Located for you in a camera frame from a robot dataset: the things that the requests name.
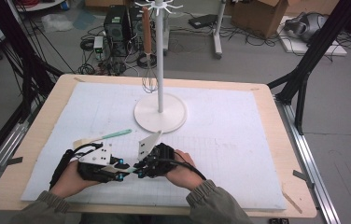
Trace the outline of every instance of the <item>round white base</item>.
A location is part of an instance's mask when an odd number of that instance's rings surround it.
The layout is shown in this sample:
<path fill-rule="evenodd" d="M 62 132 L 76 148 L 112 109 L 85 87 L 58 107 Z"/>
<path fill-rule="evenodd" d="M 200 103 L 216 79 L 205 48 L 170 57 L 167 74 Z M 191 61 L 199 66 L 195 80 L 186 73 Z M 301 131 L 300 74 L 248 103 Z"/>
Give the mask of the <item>round white base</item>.
<path fill-rule="evenodd" d="M 141 99 L 134 108 L 137 123 L 150 132 L 169 133 L 180 128 L 187 120 L 187 107 L 172 94 L 163 95 L 163 112 L 158 111 L 158 94 Z"/>

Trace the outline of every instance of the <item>wooden stick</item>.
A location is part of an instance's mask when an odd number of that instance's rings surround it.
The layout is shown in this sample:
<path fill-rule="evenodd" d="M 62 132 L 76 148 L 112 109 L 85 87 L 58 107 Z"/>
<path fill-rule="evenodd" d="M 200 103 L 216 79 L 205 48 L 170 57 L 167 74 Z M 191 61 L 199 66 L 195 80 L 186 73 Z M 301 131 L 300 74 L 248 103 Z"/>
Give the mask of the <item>wooden stick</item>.
<path fill-rule="evenodd" d="M 151 53 L 151 34 L 150 34 L 150 22 L 149 22 L 149 11 L 147 7 L 143 7 L 143 31 L 144 31 L 144 52 L 146 54 Z"/>

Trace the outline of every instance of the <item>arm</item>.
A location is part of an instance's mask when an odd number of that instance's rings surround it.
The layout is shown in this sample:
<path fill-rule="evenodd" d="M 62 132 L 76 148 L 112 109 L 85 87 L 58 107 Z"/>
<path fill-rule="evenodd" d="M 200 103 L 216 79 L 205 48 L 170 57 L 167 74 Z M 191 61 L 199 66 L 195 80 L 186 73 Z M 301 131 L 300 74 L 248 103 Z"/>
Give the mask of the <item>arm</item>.
<path fill-rule="evenodd" d="M 180 150 L 175 152 L 177 161 L 195 165 L 188 153 Z M 190 169 L 182 166 L 177 166 L 166 177 L 176 186 L 190 190 L 187 202 L 190 204 L 190 218 L 196 223 L 252 223 L 231 194 L 217 187 L 213 181 L 203 181 Z"/>
<path fill-rule="evenodd" d="M 35 202 L 14 216 L 9 224 L 62 224 L 69 207 L 65 198 L 96 184 L 98 182 L 83 180 L 77 173 L 77 161 L 71 161 L 56 185 L 49 192 L 43 191 Z"/>

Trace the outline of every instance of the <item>sleeve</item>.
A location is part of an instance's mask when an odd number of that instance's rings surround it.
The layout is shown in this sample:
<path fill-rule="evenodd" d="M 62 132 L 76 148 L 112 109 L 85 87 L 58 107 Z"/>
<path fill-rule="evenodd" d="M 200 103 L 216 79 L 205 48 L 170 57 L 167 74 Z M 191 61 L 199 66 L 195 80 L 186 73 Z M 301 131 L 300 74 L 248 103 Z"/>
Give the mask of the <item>sleeve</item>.
<path fill-rule="evenodd" d="M 65 212 L 69 206 L 64 199 L 43 191 L 35 202 L 21 210 L 10 220 L 9 224 L 63 224 L 65 222 Z"/>
<path fill-rule="evenodd" d="M 190 218 L 196 223 L 252 224 L 246 212 L 225 189 L 204 181 L 187 197 Z"/>

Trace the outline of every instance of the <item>headphones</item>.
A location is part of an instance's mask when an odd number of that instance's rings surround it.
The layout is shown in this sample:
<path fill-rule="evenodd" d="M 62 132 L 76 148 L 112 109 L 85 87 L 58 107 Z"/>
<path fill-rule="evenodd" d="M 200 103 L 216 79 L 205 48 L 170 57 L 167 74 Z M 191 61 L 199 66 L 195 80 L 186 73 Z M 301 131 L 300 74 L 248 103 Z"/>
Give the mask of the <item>headphones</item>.
<path fill-rule="evenodd" d="M 327 18 L 316 12 L 301 13 L 292 20 L 286 20 L 285 31 L 292 31 L 303 42 L 310 43 L 323 27 Z"/>

